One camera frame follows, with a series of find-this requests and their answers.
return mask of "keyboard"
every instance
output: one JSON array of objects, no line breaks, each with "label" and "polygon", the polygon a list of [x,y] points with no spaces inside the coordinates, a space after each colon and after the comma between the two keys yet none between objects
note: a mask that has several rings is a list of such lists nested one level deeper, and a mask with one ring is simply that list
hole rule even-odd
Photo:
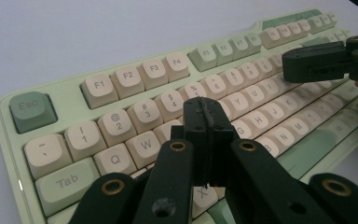
[{"label": "keyboard", "polygon": [[[0,98],[0,147],[23,223],[67,223],[101,175],[153,167],[183,102],[217,100],[241,138],[295,178],[329,171],[358,145],[353,81],[285,82],[289,49],[345,41],[334,12],[307,9],[234,35]],[[235,223],[223,188],[194,188],[193,223]]]}]

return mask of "function key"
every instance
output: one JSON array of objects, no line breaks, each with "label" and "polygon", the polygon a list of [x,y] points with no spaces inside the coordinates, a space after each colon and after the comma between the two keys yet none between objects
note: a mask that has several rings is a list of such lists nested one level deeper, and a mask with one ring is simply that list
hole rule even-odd
[{"label": "function key", "polygon": [[248,34],[246,40],[249,43],[249,55],[256,54],[260,52],[261,49],[261,39],[257,34]]},{"label": "function key", "polygon": [[158,59],[144,61],[138,71],[147,91],[168,83],[165,67]]},{"label": "function key", "polygon": [[134,66],[118,68],[111,79],[120,99],[145,91],[141,75]]},{"label": "function key", "polygon": [[9,102],[9,108],[19,133],[26,133],[57,121],[51,101],[46,94],[38,91],[14,96]]},{"label": "function key", "polygon": [[232,62],[234,51],[227,40],[216,42],[212,45],[212,48],[216,52],[217,66]]},{"label": "function key", "polygon": [[185,54],[181,52],[170,53],[162,60],[162,63],[167,71],[169,82],[188,77],[189,72]]},{"label": "function key", "polygon": [[100,74],[87,77],[82,83],[81,89],[89,104],[89,108],[95,109],[118,100],[117,92],[113,87],[110,77]]},{"label": "function key", "polygon": [[263,46],[266,49],[272,49],[281,44],[281,36],[274,27],[267,28],[260,34],[260,38],[263,42]]},{"label": "function key", "polygon": [[238,59],[244,58],[249,55],[249,45],[246,42],[245,37],[243,36],[236,36],[233,37],[229,43],[231,44],[232,48],[234,49],[234,56],[233,61]]},{"label": "function key", "polygon": [[217,65],[216,53],[212,46],[198,47],[188,54],[188,58],[200,72],[214,68]]}]

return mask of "black mechanical part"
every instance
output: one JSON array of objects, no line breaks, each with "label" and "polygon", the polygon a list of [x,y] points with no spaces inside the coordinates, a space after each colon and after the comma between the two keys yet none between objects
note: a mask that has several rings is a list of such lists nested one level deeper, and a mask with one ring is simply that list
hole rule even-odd
[{"label": "black mechanical part", "polygon": [[136,179],[112,173],[95,180],[80,200],[70,224],[131,223],[150,172]]},{"label": "black mechanical part", "polygon": [[194,148],[183,139],[165,142],[132,223],[191,222]]},{"label": "black mechanical part", "polygon": [[292,49],[282,56],[283,77],[303,83],[349,78],[358,80],[358,36],[342,41]]},{"label": "black mechanical part", "polygon": [[227,184],[229,144],[240,137],[217,101],[204,97],[187,100],[184,125],[172,127],[171,138],[184,138],[196,149],[194,186]]},{"label": "black mechanical part", "polygon": [[231,144],[226,199],[237,223],[335,223],[258,142]]}]

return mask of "desk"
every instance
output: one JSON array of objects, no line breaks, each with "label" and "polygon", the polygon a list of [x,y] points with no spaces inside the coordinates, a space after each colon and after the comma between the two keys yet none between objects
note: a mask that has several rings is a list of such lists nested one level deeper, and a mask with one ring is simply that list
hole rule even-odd
[{"label": "desk", "polygon": [[[317,7],[358,35],[347,0],[0,0],[0,96],[38,84],[186,47],[255,21]],[[337,172],[358,183],[358,149]],[[20,223],[0,151],[0,223]]]}]

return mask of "cream keycap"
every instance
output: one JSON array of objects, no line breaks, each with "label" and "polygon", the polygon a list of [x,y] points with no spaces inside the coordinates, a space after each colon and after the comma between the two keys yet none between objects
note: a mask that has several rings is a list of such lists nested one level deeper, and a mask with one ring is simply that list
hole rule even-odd
[{"label": "cream keycap", "polygon": [[126,141],[126,146],[138,169],[156,161],[161,148],[159,140],[152,131],[141,133],[129,139]]},{"label": "cream keycap", "polygon": [[130,106],[127,113],[138,134],[152,130],[163,122],[156,102],[150,99],[145,99]]},{"label": "cream keycap", "polygon": [[146,91],[168,83],[165,67],[158,59],[144,61],[138,66],[138,71],[145,84]]},{"label": "cream keycap", "polygon": [[94,160],[101,175],[110,173],[130,175],[136,172],[136,167],[130,153],[122,143],[98,152],[94,155]]},{"label": "cream keycap", "polygon": [[248,99],[250,110],[254,110],[266,102],[264,92],[257,85],[246,87],[240,93]]},{"label": "cream keycap", "polygon": [[65,139],[74,161],[106,149],[106,144],[94,121],[86,121],[68,128],[65,131]]},{"label": "cream keycap", "polygon": [[193,190],[193,218],[198,217],[212,205],[217,203],[217,194],[213,188],[194,187]]},{"label": "cream keycap", "polygon": [[255,139],[256,142],[260,143],[274,158],[280,155],[280,150],[277,145],[266,136],[260,136]]},{"label": "cream keycap", "polygon": [[173,119],[171,121],[159,125],[153,130],[161,144],[171,139],[171,130],[173,125],[182,125],[182,123],[178,119]]},{"label": "cream keycap", "polygon": [[141,75],[134,66],[118,68],[111,79],[120,99],[145,91]]},{"label": "cream keycap", "polygon": [[91,109],[118,100],[116,89],[107,74],[87,77],[81,84],[81,89]]},{"label": "cream keycap", "polygon": [[183,115],[183,97],[179,91],[166,91],[154,99],[164,122]]},{"label": "cream keycap", "polygon": [[222,99],[226,104],[229,111],[231,112],[231,117],[236,119],[247,112],[249,112],[250,107],[246,97],[240,92],[234,92]]},{"label": "cream keycap", "polygon": [[200,81],[209,98],[218,100],[226,96],[226,83],[218,75],[211,75]]},{"label": "cream keycap", "polygon": [[237,69],[230,68],[225,72],[221,73],[219,76],[226,83],[227,94],[231,94],[243,88],[243,77]]},{"label": "cream keycap", "polygon": [[167,72],[169,82],[188,77],[189,75],[187,57],[181,52],[167,54],[162,60],[162,64]]},{"label": "cream keycap", "polygon": [[254,63],[243,63],[237,67],[238,71],[243,76],[244,86],[248,87],[260,80],[261,76]]},{"label": "cream keycap", "polygon": [[98,125],[109,147],[122,143],[136,135],[130,117],[123,109],[103,115],[98,119]]},{"label": "cream keycap", "polygon": [[34,179],[72,162],[62,135],[56,133],[31,140],[25,145],[24,151]]},{"label": "cream keycap", "polygon": [[199,96],[208,97],[205,89],[199,82],[190,82],[180,88],[179,92],[185,101]]},{"label": "cream keycap", "polygon": [[272,49],[281,44],[281,36],[274,27],[269,27],[261,32],[260,39],[266,49]]}]

